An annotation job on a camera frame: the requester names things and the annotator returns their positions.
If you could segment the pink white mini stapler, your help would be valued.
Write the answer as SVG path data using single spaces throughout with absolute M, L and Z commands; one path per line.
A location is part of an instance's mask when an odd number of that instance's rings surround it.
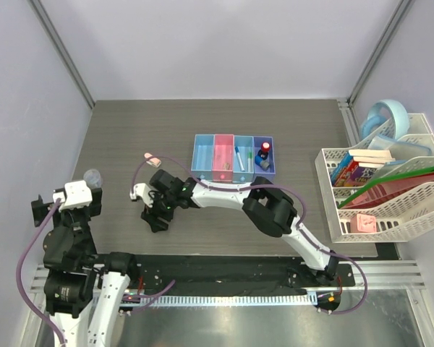
M 146 163 L 154 168 L 159 168 L 162 164 L 161 160 L 157 157 L 154 157 L 151 153 L 145 153 L 144 158 Z

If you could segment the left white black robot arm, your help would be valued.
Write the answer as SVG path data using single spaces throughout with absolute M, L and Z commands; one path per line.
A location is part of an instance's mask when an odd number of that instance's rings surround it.
M 100 188 L 65 187 L 56 190 L 53 202 L 31 203 L 35 227 L 53 223 L 43 240 L 43 292 L 55 346 L 110 346 L 124 292 L 140 278 L 130 253 L 112 252 L 96 267 L 90 222 L 101 213 L 102 195 Z

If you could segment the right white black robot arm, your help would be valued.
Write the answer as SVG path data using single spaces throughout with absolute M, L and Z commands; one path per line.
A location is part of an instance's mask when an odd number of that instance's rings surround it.
M 327 286 L 339 275 L 338 259 L 305 227 L 293 199 L 261 176 L 250 183 L 224 184 L 192 177 L 182 181 L 160 169 L 149 184 L 134 185 L 130 198 L 144 203 L 141 218 L 153 233 L 168 229 L 178 207 L 242 211 L 257 230 L 297 251 L 316 283 Z

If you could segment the blue white marker pen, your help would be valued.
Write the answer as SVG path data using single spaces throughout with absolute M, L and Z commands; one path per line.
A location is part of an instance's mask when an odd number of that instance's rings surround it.
M 245 172 L 246 170 L 245 170 L 245 167 L 244 167 L 244 164 L 243 164 L 243 161 L 242 161 L 242 156 L 241 156 L 239 148 L 237 146 L 235 146 L 234 151 L 235 151 L 235 154 L 236 154 L 236 157 L 237 157 L 237 160 L 238 160 L 240 171 Z

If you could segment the red cap black stamp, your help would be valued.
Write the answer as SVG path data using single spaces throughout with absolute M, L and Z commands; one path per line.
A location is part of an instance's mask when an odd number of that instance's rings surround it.
M 263 160 L 266 160 L 268 158 L 270 150 L 271 144 L 269 142 L 262 142 L 258 151 L 258 156 L 260 156 Z

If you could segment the blue grey glue stick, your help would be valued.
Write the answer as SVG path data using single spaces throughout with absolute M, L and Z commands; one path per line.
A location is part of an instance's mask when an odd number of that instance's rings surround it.
M 255 163 L 264 171 L 267 171 L 271 166 L 267 155 L 256 155 Z

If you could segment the green white marker pen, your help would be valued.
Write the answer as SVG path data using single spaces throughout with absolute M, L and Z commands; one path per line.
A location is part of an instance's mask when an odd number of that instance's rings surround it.
M 247 167 L 248 167 L 248 171 L 250 173 L 254 172 L 253 162 L 254 162 L 253 152 L 248 152 L 248 155 L 247 155 Z

